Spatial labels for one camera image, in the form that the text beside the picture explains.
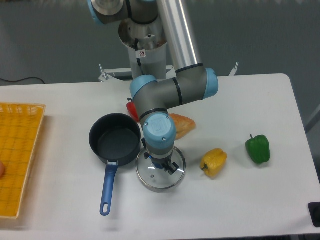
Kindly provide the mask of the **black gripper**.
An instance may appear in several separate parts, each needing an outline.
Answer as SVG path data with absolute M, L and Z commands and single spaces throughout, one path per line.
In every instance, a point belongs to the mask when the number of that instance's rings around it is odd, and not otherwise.
M 178 164 L 172 162 L 173 149 L 164 155 L 156 155 L 148 151 L 145 138 L 143 138 L 141 142 L 145 150 L 145 153 L 143 153 L 142 156 L 146 160 L 151 160 L 156 168 L 163 169 L 169 175 L 173 175 L 180 168 Z

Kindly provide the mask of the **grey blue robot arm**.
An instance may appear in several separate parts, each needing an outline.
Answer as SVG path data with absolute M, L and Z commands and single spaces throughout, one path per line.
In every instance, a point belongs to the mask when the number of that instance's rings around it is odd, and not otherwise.
M 213 69 L 200 58 L 184 0 L 90 0 L 91 15 L 101 24 L 119 22 L 133 81 L 132 101 L 142 126 L 145 157 L 169 174 L 176 127 L 168 109 L 214 96 L 219 89 Z

